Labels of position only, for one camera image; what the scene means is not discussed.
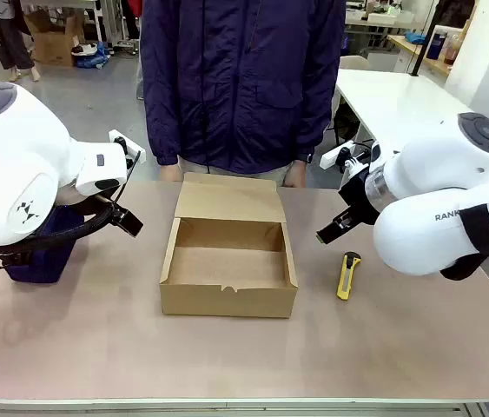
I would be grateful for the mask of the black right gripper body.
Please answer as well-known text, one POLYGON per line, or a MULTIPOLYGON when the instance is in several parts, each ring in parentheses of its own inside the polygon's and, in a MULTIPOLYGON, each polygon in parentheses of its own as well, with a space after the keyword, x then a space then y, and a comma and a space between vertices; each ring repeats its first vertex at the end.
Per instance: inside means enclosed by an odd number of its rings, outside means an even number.
POLYGON ((369 170, 365 167, 353 175, 340 188, 339 195, 348 205, 347 209, 338 215, 341 226, 357 226, 364 223, 373 226, 380 212, 372 205, 365 190, 369 170))

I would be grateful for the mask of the person's right hand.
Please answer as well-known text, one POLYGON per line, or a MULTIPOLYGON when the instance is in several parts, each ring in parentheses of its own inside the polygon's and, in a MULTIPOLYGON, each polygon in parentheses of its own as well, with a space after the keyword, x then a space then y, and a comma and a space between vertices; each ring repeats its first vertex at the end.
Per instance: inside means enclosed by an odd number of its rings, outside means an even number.
POLYGON ((159 170, 159 179, 164 182, 181 182, 183 178, 180 165, 162 165, 159 170))

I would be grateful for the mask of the person's left hand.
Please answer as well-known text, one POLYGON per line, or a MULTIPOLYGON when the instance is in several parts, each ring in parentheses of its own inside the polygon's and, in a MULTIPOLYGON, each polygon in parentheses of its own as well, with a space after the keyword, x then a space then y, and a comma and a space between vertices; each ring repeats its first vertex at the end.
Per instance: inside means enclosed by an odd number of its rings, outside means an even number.
POLYGON ((307 186, 307 164, 293 161, 287 170, 282 185, 287 188, 305 188, 307 186))

